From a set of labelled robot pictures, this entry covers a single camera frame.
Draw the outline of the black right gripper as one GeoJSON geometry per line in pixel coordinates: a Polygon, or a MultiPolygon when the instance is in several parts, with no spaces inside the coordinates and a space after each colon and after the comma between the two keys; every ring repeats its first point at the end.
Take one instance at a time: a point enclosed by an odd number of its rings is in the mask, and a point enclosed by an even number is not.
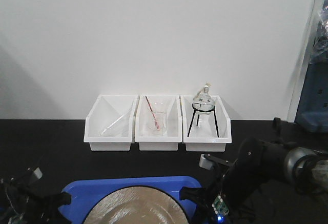
{"type": "Polygon", "coordinates": [[[264,165],[264,154],[267,151],[265,142],[255,138],[245,139],[238,151],[237,159],[223,169],[223,165],[215,161],[214,180],[206,188],[182,187],[180,200],[190,200],[197,205],[207,205],[209,223],[233,223],[236,219],[254,218],[252,210],[244,208],[243,203],[267,181],[264,165]],[[227,216],[214,212],[212,203],[220,195],[229,207],[227,216]]]}

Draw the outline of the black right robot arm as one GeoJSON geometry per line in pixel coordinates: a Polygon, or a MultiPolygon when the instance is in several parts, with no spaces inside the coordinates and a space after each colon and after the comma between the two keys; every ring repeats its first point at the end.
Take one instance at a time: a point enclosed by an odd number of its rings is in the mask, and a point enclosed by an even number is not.
{"type": "Polygon", "coordinates": [[[179,191],[180,200],[196,204],[191,223],[253,222],[256,212],[244,202],[269,180],[290,184],[300,195],[314,197],[327,192],[327,153],[284,141],[278,117],[272,127],[276,140],[245,139],[234,162],[210,154],[200,156],[199,166],[213,172],[212,182],[179,191]]]}

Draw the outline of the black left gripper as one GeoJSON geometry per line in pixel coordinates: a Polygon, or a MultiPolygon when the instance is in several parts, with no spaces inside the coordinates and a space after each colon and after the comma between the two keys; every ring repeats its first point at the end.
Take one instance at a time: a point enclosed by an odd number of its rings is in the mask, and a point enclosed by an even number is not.
{"type": "MultiPolygon", "coordinates": [[[[5,180],[1,178],[1,223],[51,223],[44,200],[31,191],[37,177],[5,180]]],[[[67,192],[46,197],[48,208],[58,209],[71,203],[67,192]]]]}

